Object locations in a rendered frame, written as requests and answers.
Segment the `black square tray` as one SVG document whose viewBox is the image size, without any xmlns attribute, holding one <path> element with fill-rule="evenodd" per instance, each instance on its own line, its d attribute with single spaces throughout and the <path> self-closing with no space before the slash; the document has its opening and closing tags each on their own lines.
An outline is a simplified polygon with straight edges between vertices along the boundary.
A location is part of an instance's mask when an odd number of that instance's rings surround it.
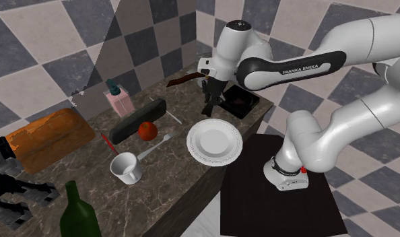
<svg viewBox="0 0 400 237">
<path fill-rule="evenodd" d="M 225 100 L 219 106 L 239 119 L 243 119 L 260 101 L 258 96 L 236 85 L 226 90 L 223 97 Z"/>
</svg>

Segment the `thin white stick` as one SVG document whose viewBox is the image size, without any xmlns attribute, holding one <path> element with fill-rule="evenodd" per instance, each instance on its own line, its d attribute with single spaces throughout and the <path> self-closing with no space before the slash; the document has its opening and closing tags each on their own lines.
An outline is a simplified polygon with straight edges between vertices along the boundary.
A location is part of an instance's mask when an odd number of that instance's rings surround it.
<svg viewBox="0 0 400 237">
<path fill-rule="evenodd" d="M 167 111 L 167 110 L 166 110 L 166 113 L 167 113 L 168 115 L 170 115 L 176 122 L 178 122 L 179 124 L 182 125 L 182 122 L 181 122 L 178 118 L 176 118 L 173 114 L 171 114 L 171 113 L 170 113 L 169 111 Z"/>
</svg>

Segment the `white round plate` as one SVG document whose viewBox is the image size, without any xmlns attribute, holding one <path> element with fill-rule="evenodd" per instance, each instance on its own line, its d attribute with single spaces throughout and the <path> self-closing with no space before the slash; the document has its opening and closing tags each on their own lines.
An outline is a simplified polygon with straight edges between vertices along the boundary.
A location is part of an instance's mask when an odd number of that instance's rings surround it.
<svg viewBox="0 0 400 237">
<path fill-rule="evenodd" d="M 237 159 L 243 146 L 239 130 L 218 118 L 199 121 L 187 134 L 187 149 L 206 166 L 226 166 Z"/>
</svg>

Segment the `red apple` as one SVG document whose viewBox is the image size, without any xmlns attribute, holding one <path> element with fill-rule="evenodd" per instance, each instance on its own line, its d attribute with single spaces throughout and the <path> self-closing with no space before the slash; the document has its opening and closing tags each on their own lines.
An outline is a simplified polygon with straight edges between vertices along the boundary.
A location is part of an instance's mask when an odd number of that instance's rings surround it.
<svg viewBox="0 0 400 237">
<path fill-rule="evenodd" d="M 158 135 L 158 128 L 152 122 L 142 122 L 138 128 L 138 135 L 144 141 L 151 141 Z"/>
</svg>

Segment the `long black case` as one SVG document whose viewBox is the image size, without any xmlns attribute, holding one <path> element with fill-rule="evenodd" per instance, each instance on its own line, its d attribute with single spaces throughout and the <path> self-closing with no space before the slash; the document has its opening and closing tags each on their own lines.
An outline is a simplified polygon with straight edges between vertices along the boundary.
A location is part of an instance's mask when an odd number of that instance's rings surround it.
<svg viewBox="0 0 400 237">
<path fill-rule="evenodd" d="M 139 126 L 143 122 L 154 122 L 166 113 L 166 101 L 158 98 L 149 104 L 136 110 L 127 118 L 115 125 L 109 132 L 109 140 L 117 145 L 132 134 L 138 132 Z"/>
</svg>

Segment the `silver fork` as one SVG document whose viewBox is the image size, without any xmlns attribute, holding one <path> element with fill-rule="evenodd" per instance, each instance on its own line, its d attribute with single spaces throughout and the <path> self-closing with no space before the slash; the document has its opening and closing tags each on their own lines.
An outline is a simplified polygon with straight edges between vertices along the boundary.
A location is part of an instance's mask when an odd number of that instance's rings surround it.
<svg viewBox="0 0 400 237">
<path fill-rule="evenodd" d="M 168 141 L 169 139 L 171 139 L 172 137 L 174 137 L 175 135 L 177 135 L 177 133 L 168 133 L 163 137 L 163 140 L 161 140 L 161 142 L 159 142 L 158 144 L 154 145 L 153 147 L 147 149 L 146 151 L 140 153 L 137 157 L 138 160 L 142 160 L 144 157 L 146 157 L 150 152 L 152 152 L 153 150 L 155 150 L 155 148 L 157 148 L 158 146 L 160 146 L 161 144 L 163 144 L 165 141 Z"/>
</svg>

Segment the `pink soap dispenser bottle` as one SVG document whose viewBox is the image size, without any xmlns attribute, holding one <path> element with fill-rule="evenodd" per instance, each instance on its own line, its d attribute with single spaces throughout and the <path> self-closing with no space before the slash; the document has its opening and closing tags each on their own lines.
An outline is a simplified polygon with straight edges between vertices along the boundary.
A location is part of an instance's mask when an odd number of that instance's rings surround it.
<svg viewBox="0 0 400 237">
<path fill-rule="evenodd" d="M 106 84 L 108 90 L 104 92 L 104 95 L 120 117 L 135 110 L 128 91 L 122 85 L 116 84 L 112 79 L 107 79 Z"/>
</svg>

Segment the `red pen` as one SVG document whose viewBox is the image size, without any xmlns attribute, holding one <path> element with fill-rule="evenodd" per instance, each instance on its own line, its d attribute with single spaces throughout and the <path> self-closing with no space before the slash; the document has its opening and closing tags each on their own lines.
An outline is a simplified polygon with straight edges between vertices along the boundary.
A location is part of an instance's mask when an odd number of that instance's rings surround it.
<svg viewBox="0 0 400 237">
<path fill-rule="evenodd" d="M 109 148 L 114 152 L 114 154 L 117 156 L 119 155 L 119 152 L 113 147 L 112 143 L 108 140 L 108 138 L 106 137 L 106 135 L 104 135 L 103 133 L 100 133 L 102 138 L 105 140 L 105 142 L 108 144 Z"/>
</svg>

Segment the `white mug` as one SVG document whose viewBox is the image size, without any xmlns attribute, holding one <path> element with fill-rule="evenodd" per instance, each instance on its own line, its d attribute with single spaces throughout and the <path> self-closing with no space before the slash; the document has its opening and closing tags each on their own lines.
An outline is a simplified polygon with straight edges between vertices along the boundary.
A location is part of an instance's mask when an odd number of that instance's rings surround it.
<svg viewBox="0 0 400 237">
<path fill-rule="evenodd" d="M 112 160 L 110 171 L 125 184 L 135 184 L 143 176 L 143 170 L 137 157 L 130 152 L 123 152 Z"/>
</svg>

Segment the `dark robot stand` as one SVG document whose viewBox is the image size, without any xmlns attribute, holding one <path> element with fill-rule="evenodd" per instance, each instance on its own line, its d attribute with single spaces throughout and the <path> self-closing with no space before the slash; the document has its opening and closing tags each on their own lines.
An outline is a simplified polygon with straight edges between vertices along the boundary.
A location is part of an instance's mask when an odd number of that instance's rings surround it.
<svg viewBox="0 0 400 237">
<path fill-rule="evenodd" d="M 347 229 L 325 175 L 309 172 L 305 189 L 279 191 L 263 167 L 283 143 L 253 134 L 226 169 L 221 187 L 220 233 L 235 237 L 329 237 Z"/>
</svg>

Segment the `brown bread loaf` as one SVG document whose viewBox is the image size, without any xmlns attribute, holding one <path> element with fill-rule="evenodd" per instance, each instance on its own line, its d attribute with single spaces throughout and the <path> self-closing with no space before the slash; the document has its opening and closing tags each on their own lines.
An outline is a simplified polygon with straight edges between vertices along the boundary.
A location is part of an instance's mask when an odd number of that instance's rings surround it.
<svg viewBox="0 0 400 237">
<path fill-rule="evenodd" d="M 24 171 L 35 174 L 87 144 L 96 134 L 70 108 L 60 109 L 5 136 Z"/>
</svg>

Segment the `dark green glass bottle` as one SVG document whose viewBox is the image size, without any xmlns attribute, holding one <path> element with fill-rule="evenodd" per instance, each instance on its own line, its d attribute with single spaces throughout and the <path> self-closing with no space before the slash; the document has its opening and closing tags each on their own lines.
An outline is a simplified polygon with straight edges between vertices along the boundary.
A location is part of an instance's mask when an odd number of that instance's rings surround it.
<svg viewBox="0 0 400 237">
<path fill-rule="evenodd" d="M 60 220 L 61 237 L 102 237 L 94 208 L 81 200 L 76 182 L 65 183 L 68 204 Z"/>
</svg>

